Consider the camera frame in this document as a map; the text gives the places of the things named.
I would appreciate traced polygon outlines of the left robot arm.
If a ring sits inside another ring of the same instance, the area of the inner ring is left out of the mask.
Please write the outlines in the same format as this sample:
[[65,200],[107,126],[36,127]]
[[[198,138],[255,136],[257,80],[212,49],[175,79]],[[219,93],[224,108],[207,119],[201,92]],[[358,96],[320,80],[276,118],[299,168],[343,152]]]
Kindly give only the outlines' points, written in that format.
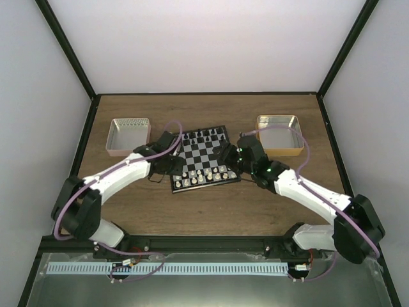
[[51,218],[54,237],[92,240],[107,246],[116,258],[130,252],[125,231],[101,218],[102,205],[128,185],[154,174],[181,175],[183,159],[175,155],[182,137],[165,131],[156,142],[135,148],[122,161],[94,175],[65,180]]

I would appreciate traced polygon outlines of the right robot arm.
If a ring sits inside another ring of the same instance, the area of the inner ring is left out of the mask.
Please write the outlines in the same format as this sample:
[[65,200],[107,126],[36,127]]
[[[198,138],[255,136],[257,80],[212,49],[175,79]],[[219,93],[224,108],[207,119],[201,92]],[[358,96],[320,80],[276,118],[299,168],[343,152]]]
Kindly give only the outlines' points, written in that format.
[[213,152],[236,174],[249,174],[258,187],[303,205],[327,222],[301,224],[284,241],[288,256],[297,258],[307,249],[323,249],[337,251],[353,264],[361,264],[370,255],[380,257],[378,245],[385,230],[367,197],[339,194],[305,179],[285,163],[269,159],[253,135],[242,136],[236,145],[223,142]]

